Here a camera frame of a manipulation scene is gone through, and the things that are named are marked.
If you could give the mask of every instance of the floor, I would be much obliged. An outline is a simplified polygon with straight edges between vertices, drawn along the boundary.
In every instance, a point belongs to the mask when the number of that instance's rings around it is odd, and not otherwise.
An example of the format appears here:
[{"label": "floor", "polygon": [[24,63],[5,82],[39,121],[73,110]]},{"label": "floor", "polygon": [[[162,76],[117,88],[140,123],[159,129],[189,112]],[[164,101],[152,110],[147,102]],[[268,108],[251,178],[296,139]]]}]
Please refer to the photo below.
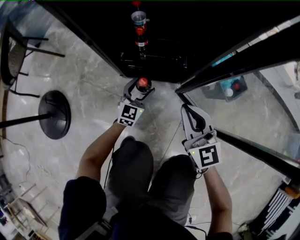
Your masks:
[{"label": "floor", "polygon": [[[66,57],[31,54],[22,69],[30,76],[20,76],[17,89],[19,92],[40,95],[49,90],[63,92],[72,111],[69,133],[60,140],[51,140],[43,134],[38,122],[9,127],[7,138],[26,146],[29,154],[24,147],[4,141],[2,164],[17,193],[33,183],[37,185],[35,191],[47,186],[33,205],[39,209],[47,202],[53,210],[62,206],[64,186],[74,178],[85,149],[117,118],[117,105],[123,86],[130,79],[120,77],[60,22],[52,24],[46,37],[49,41],[42,43],[40,48],[63,53]],[[180,114],[182,102],[174,93],[176,85],[165,82],[154,82],[153,85],[156,92],[147,103],[146,111],[135,127],[127,128],[122,133],[116,149],[122,139],[133,135],[149,145],[157,170],[169,157],[185,154],[181,144],[185,137]],[[39,99],[9,94],[7,119],[37,115],[38,104]],[[218,104],[215,102],[212,107],[216,110]],[[244,111],[244,114],[249,116],[251,112]],[[217,115],[213,116],[213,121],[216,126],[221,124]],[[223,164],[217,169],[232,196],[233,222],[241,224],[255,218],[262,210],[280,184],[281,176],[225,142],[221,141],[221,147]],[[102,185],[109,158],[102,168]],[[210,205],[203,178],[195,183],[190,214],[193,224],[210,221]],[[209,226],[209,223],[198,225],[204,230],[208,230]],[[204,239],[200,231],[192,232],[198,239]]]}]

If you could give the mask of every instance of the red object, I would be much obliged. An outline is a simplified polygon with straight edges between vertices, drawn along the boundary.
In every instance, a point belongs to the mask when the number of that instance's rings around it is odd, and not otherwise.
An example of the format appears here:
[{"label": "red object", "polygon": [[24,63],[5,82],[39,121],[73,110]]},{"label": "red object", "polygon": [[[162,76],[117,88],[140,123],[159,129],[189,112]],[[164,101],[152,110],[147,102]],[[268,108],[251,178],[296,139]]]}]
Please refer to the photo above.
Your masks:
[{"label": "red object", "polygon": [[148,80],[147,80],[147,78],[141,77],[141,78],[139,79],[139,85],[140,85],[141,87],[146,87],[146,86],[148,85]]},{"label": "red object", "polygon": [[141,4],[141,1],[132,1],[133,6],[139,6]]},{"label": "red object", "polygon": [[142,28],[142,27],[137,27],[137,28],[135,29],[135,32],[137,33],[137,35],[142,35],[142,34],[144,34],[145,29]]},{"label": "red object", "polygon": [[240,90],[240,85],[238,83],[234,84],[233,89],[236,91]]}]

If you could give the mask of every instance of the black shirt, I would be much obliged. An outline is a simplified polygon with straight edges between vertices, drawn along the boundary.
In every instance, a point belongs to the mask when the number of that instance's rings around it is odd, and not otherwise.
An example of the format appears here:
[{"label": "black shirt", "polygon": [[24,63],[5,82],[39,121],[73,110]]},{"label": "black shirt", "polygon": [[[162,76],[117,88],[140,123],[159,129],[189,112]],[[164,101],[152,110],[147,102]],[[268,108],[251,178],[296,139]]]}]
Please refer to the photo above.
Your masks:
[{"label": "black shirt", "polygon": [[[88,177],[68,181],[60,217],[60,240],[79,237],[95,222],[102,220],[105,209],[106,196],[99,182]],[[170,238],[196,239],[185,227],[147,206],[128,216],[119,217],[112,232],[113,240]],[[222,232],[208,236],[208,239],[232,240],[232,235]]]}]

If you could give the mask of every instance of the chair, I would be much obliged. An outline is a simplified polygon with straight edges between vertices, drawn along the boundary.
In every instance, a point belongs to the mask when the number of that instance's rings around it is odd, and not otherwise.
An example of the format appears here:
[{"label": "chair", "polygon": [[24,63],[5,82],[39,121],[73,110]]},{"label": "chair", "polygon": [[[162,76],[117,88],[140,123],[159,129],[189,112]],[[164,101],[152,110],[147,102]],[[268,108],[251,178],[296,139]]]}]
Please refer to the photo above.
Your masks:
[{"label": "chair", "polygon": [[[15,45],[11,47],[10,38],[15,41]],[[1,40],[0,40],[0,49],[1,49],[1,59],[0,59],[0,78],[3,82],[4,89],[9,90],[10,92],[20,95],[20,96],[30,96],[39,98],[39,95],[34,94],[25,94],[19,93],[16,91],[18,75],[28,76],[26,73],[22,73],[21,68],[24,62],[25,57],[27,57],[32,52],[46,53],[53,56],[65,57],[65,55],[50,52],[38,48],[28,47],[27,43],[30,39],[34,40],[43,40],[48,41],[48,38],[41,37],[23,37],[22,34],[15,28],[12,22],[7,18],[4,23]],[[30,50],[31,52],[26,56],[26,51]],[[15,83],[15,90],[10,88]]]}]

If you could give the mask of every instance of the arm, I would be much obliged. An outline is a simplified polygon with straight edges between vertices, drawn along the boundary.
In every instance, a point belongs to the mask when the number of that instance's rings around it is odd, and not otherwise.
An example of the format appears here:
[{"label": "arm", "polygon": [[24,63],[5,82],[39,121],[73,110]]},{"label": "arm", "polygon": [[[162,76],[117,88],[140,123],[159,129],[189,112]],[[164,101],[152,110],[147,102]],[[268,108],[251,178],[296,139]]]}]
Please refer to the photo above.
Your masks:
[{"label": "arm", "polygon": [[100,181],[101,167],[126,126],[114,123],[84,152],[76,178],[85,176]]},{"label": "arm", "polygon": [[210,234],[232,233],[232,203],[229,192],[215,167],[204,174],[211,207]]}]

